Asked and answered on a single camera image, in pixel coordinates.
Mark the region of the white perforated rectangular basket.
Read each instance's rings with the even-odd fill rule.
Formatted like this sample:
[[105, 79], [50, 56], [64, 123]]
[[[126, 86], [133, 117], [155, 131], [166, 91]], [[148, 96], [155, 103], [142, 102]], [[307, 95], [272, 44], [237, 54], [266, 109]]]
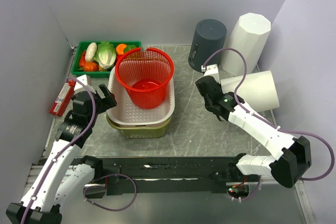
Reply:
[[174, 81], [169, 82], [164, 101], [156, 108], [141, 109], [131, 101], [125, 88], [115, 76], [115, 68], [110, 72], [108, 89], [114, 94], [117, 106], [107, 110], [113, 122], [123, 126], [157, 125], [168, 120], [175, 109]]

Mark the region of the white round bucket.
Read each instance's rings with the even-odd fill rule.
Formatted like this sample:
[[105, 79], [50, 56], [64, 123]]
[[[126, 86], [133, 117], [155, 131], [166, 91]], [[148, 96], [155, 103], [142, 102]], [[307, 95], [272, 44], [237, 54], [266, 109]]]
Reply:
[[237, 95], [257, 112], [279, 108], [279, 99], [271, 71], [248, 74]]

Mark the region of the large white faceted container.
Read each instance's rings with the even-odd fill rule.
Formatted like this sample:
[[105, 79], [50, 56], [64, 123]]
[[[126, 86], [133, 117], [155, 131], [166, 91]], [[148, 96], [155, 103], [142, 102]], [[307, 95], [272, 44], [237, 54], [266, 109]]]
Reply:
[[[256, 68], [270, 31], [271, 22], [263, 15], [241, 15], [224, 47], [236, 49], [244, 56], [247, 73], [250, 74]], [[234, 76], [243, 75], [244, 64], [237, 53], [231, 50], [223, 51], [220, 62], [222, 69], [228, 73]]]

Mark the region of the red mesh basket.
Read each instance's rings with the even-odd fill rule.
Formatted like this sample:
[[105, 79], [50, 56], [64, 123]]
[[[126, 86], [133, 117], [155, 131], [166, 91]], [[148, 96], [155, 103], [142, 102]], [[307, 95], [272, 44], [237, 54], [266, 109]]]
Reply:
[[129, 50], [115, 66], [118, 82], [132, 103], [141, 109], [156, 108], [164, 101], [173, 74], [171, 57], [153, 47]]

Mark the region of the olive green rectangular basket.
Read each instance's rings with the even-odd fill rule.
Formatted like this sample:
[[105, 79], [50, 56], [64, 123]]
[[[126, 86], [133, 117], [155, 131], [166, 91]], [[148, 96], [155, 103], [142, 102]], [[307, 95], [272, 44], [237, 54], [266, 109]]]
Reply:
[[117, 130], [121, 136], [126, 138], [161, 138], [170, 127], [172, 117], [158, 125], [122, 126], [106, 116], [108, 124]]

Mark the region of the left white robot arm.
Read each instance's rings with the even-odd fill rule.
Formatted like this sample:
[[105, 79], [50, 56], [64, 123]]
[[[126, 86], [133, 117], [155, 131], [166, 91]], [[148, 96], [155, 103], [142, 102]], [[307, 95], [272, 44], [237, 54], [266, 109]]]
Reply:
[[103, 179], [103, 161], [85, 156], [61, 184], [70, 164], [92, 134], [100, 113], [117, 106], [114, 94], [105, 84], [99, 85], [104, 97], [86, 86], [72, 96], [72, 109], [59, 125], [53, 147], [32, 187], [19, 203], [11, 203], [6, 215], [11, 223], [61, 223], [61, 208], [76, 190]]

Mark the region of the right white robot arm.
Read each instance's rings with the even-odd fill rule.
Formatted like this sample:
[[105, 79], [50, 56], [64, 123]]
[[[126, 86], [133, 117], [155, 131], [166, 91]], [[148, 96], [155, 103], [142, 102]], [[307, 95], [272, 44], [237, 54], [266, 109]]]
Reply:
[[286, 188], [293, 187], [311, 166], [309, 140], [303, 136], [296, 138], [269, 125], [242, 98], [235, 97], [233, 92], [223, 93], [212, 76], [201, 77], [195, 84], [207, 111], [220, 121], [238, 126], [270, 153], [268, 156], [237, 155], [229, 169], [230, 177], [241, 181], [247, 175], [269, 176]]

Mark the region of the dark grey round bucket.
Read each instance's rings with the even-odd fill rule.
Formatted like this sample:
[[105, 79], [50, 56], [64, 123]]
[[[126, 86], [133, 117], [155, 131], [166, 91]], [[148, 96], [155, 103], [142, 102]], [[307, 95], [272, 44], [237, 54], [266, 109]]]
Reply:
[[188, 56], [190, 67], [201, 72], [201, 66], [215, 51], [223, 48], [227, 34], [226, 26], [215, 19], [197, 23]]

